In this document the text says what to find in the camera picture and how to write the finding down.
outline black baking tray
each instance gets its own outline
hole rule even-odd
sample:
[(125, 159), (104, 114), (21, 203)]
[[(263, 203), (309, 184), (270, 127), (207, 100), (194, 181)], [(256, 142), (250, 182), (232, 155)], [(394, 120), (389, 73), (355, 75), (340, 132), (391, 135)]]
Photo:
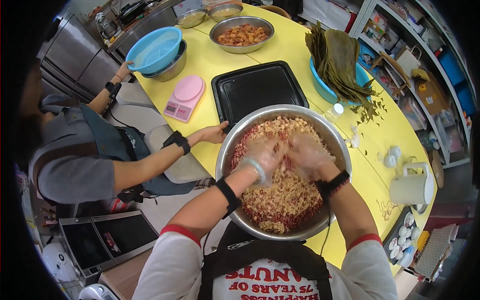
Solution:
[(243, 117), (275, 104), (310, 108), (290, 66), (282, 60), (255, 65), (212, 79), (220, 122), (229, 121), (228, 133)]
[[(384, 241), (382, 242), (383, 246), (384, 246), (384, 250), (385, 250), (385, 253), (387, 254), (387, 258), (388, 260), (393, 264), (395, 265), (398, 261), (398, 259), (391, 259), (390, 258), (390, 249), (388, 249), (388, 245), (390, 244), (390, 242), (394, 239), (394, 238), (397, 238), (399, 237), (399, 234), (398, 234), (398, 230), (400, 229), (400, 227), (402, 227), (403, 225), (403, 222), (405, 221), (405, 216), (408, 214), (408, 213), (413, 213), (412, 212), (412, 209), (410, 208), (410, 205), (407, 205), (403, 208), (402, 212), (400, 213), (400, 216), (398, 217), (395, 225), (393, 225), (393, 228), (392, 230), (388, 233), (387, 237), (384, 239)], [(413, 228), (413, 227), (417, 227), (417, 221), (413, 221), (413, 224), (410, 226), (410, 228)]]

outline kitchen counter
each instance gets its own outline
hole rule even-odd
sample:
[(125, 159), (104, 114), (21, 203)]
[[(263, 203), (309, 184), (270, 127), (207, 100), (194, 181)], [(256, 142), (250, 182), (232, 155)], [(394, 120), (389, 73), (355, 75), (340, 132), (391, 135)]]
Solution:
[(183, 0), (160, 0), (157, 5), (150, 9), (147, 12), (144, 12), (143, 18), (140, 20), (136, 20), (128, 24), (125, 28), (123, 28), (122, 32), (115, 38), (115, 40), (108, 46), (108, 52), (111, 53), (120, 45), (122, 42), (128, 37), (128, 35), (132, 34), (136, 29), (143, 26), (149, 20), (155, 18), (163, 12), (165, 9), (175, 6), (182, 2)]
[[(261, 8), (245, 3), (243, 7), (242, 15), (264, 18), (275, 28), (275, 35), (261, 49), (247, 54), (232, 54), (220, 49), (210, 41), (208, 35), (216, 23), (211, 19), (206, 19), (194, 28), (182, 29), (183, 39), (187, 42), (188, 47), (187, 63), (180, 75), (168, 82), (161, 83), (136, 74), (138, 81), (160, 112), (163, 112), (175, 84), (181, 78), (195, 74), (205, 80), (205, 94), (188, 123), (164, 115), (173, 130), (188, 135), (205, 126), (219, 124), (212, 94), (212, 78), (219, 74), (275, 60), (284, 60), (289, 64), (310, 103), (310, 109), (323, 114), (331, 107), (331, 104), (318, 95), (312, 84), (312, 74), (309, 68), (310, 53), (304, 40), (308, 29)], [(377, 91), (383, 90), (377, 82), (374, 82), (373, 85)], [(398, 145), (402, 150), (402, 160), (409, 156), (415, 156), (418, 161), (428, 162), (428, 158), (409, 122), (387, 92), (382, 91), (379, 97), (373, 97), (373, 99), (382, 101), (382, 104), (385, 105), (387, 113), (381, 113), (384, 120), (375, 119), (368, 124), (360, 124), (358, 131), (359, 134), (363, 133), (363, 136), (360, 136), (360, 147), (348, 148), (348, 151), (352, 161), (352, 184), (370, 208), (380, 238), (383, 240), (392, 229), (403, 205), (395, 207), (390, 202), (389, 185), (395, 176), (395, 169), (386, 168), (382, 162), (377, 161), (377, 153), (385, 154), (391, 146)], [(335, 123), (335, 127), (346, 139), (352, 135), (350, 124), (357, 125), (359, 120), (360, 117), (357, 114), (346, 109)], [(215, 176), (219, 149), (220, 145), (209, 143), (200, 143), (192, 149), (193, 155), (212, 176)], [(437, 185), (435, 184), (433, 199), (436, 191)], [(425, 226), (431, 207), (432, 204), (421, 216), (414, 212), (420, 228)], [(305, 245), (320, 253), (326, 233), (327, 230), (324, 230), (308, 239)], [(331, 225), (323, 256), (327, 261), (340, 268), (345, 254), (345, 241), (338, 222), (335, 222)], [(392, 273), (395, 274), (400, 266), (391, 265), (391, 268)]]

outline stand mixer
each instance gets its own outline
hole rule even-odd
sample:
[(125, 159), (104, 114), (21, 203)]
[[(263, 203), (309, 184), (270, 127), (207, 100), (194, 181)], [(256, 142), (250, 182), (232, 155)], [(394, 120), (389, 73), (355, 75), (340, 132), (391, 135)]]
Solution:
[(110, 39), (112, 36), (117, 36), (121, 32), (121, 28), (117, 29), (117, 25), (113, 21), (107, 21), (103, 12), (95, 15), (95, 23), (102, 38)]

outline blue colander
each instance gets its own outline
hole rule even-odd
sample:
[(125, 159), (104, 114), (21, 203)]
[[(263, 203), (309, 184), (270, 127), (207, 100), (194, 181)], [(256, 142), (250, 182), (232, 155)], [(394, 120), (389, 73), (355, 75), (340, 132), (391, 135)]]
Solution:
[(179, 51), (182, 33), (176, 27), (163, 27), (139, 39), (128, 51), (126, 61), (131, 71), (150, 74), (166, 67)]

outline red sleeve trim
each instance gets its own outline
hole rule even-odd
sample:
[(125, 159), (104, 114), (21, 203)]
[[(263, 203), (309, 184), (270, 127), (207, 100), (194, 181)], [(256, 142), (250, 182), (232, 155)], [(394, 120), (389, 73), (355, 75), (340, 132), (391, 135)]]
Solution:
[(380, 237), (374, 233), (368, 233), (368, 234), (364, 234), (362, 235), (361, 237), (358, 237), (356, 238), (351, 244), (350, 246), (347, 248), (347, 252), (350, 251), (350, 249), (352, 249), (353, 247), (357, 246), (358, 244), (360, 244), (361, 242), (364, 242), (366, 240), (376, 240), (377, 242), (380, 243), (380, 245), (382, 245), (382, 240), (380, 239)]
[(175, 224), (171, 224), (171, 225), (167, 225), (165, 227), (163, 227), (162, 231), (160, 232), (160, 235), (164, 234), (165, 232), (177, 232), (179, 234), (183, 234), (184, 236), (186, 236), (187, 238), (193, 240), (194, 242), (197, 243), (197, 245), (201, 248), (202, 246), (200, 245), (200, 240), (192, 233), (190, 232), (187, 228), (185, 227), (182, 227), (180, 225), (175, 225)]

